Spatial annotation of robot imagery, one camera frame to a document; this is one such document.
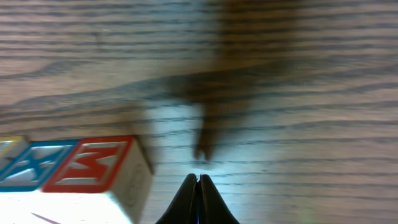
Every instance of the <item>red block face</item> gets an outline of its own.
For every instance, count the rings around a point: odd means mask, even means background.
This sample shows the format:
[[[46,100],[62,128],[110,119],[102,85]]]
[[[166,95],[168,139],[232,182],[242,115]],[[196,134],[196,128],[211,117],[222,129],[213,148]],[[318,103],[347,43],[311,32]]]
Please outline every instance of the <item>red block face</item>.
[[[132,136],[82,140],[49,178],[43,191],[74,193],[107,191],[133,141]]]

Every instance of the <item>red border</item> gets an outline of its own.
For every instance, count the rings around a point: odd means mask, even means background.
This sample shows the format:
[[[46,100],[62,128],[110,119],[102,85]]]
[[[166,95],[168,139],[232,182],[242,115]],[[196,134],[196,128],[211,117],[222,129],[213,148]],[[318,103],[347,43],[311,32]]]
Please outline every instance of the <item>red border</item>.
[[[103,185],[54,185],[55,177],[66,168],[69,162],[73,159],[82,144],[86,143],[96,143],[96,142],[127,142],[126,147],[123,149],[121,156],[116,161],[112,171],[109,175],[108,180],[105,180]],[[70,155],[64,160],[61,166],[51,175],[51,177],[44,184],[43,192],[60,192],[60,193],[101,193],[109,190],[113,180],[122,164],[124,158],[126,157],[128,150],[131,148],[131,144],[134,142],[134,136],[114,136],[114,137],[99,137],[99,138],[87,138],[81,140],[75,147],[75,149],[70,153]]]

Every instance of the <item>black pointed object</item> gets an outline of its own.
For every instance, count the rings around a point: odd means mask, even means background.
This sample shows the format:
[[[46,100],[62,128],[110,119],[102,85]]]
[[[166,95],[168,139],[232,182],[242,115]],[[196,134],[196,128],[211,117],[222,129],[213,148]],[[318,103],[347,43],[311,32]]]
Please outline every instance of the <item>black pointed object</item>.
[[[209,175],[201,175],[198,183],[200,224],[239,224],[226,206]]]
[[[188,174],[172,203],[156,224],[197,224],[197,177]]]
[[[188,174],[156,224],[239,224],[208,175]]]

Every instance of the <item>wood grain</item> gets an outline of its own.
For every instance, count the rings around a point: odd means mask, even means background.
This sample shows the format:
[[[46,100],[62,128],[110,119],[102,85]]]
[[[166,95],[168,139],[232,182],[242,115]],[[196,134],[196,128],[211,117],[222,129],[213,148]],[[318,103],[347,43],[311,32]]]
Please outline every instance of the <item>wood grain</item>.
[[[241,223],[395,224],[397,49],[395,0],[4,0],[0,132],[140,134],[143,223],[194,172]]]

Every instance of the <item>wooden surface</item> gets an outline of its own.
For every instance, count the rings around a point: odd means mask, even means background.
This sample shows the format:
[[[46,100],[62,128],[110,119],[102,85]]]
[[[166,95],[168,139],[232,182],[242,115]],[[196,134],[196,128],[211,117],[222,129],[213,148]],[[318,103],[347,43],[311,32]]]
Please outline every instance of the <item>wooden surface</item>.
[[[396,0],[3,0],[1,134],[140,134],[147,224],[189,172],[241,223],[396,224],[397,50]]]

